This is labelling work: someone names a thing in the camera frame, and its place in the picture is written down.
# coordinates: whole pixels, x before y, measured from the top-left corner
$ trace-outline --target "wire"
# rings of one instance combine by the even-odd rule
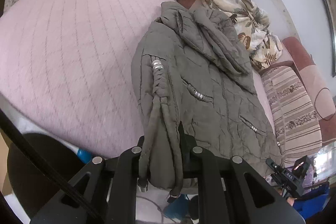
[[[171,220],[172,222],[174,222],[174,223],[177,223],[177,222],[176,222],[175,220],[173,220],[172,218],[166,216],[166,215],[164,214],[164,212],[161,210],[161,208],[159,207],[159,205],[157,205],[153,200],[150,200],[149,198],[145,198],[144,196],[136,196],[136,197],[137,197],[137,198],[142,198],[142,199],[144,199],[144,200],[147,200],[147,201],[153,203],[153,204],[156,206],[157,210],[161,213],[161,224],[163,224],[163,218],[164,218],[164,217],[170,219],[170,220]]]
[[[334,114],[330,117],[330,119],[325,119],[325,118],[323,118],[323,117],[319,114],[319,112],[317,111],[317,108],[316,108],[316,99],[317,99],[317,97],[319,96],[320,92],[321,92],[322,90],[324,90],[324,89],[329,90],[329,89],[326,88],[326,87],[321,88],[321,90],[317,93],[317,95],[316,95],[316,97],[315,97],[315,100],[314,100],[314,108],[315,108],[317,114],[318,114],[323,120],[325,120],[325,121],[330,121],[330,120],[336,115],[336,110],[335,110]]]

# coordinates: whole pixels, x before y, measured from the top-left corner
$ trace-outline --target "silver bead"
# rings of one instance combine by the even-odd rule
[[[162,64],[162,63],[161,63],[160,60],[154,60],[154,61],[152,62],[152,67],[154,67],[154,66],[157,65],[157,64]]]
[[[163,66],[161,64],[156,64],[153,67],[153,70],[155,70],[155,69],[163,69]]]

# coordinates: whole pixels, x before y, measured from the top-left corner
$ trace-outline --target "gray jacket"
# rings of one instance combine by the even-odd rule
[[[260,175],[265,160],[281,162],[271,125],[257,98],[252,68],[230,18],[201,7],[193,13],[176,2],[161,4],[132,60],[132,83],[145,140],[140,178],[155,187],[183,184],[180,122],[186,134],[214,155],[241,156]]]

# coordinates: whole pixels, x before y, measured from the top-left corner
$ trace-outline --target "beige cloth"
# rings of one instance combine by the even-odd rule
[[[231,18],[256,69],[268,68],[282,54],[280,40],[268,30],[268,15],[251,0],[202,0],[202,3],[222,10]]]

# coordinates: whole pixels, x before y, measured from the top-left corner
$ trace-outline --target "pillow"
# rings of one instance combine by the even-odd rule
[[[270,69],[262,81],[285,166],[292,166],[297,159],[318,152],[322,146],[319,121],[294,70],[288,66]]]

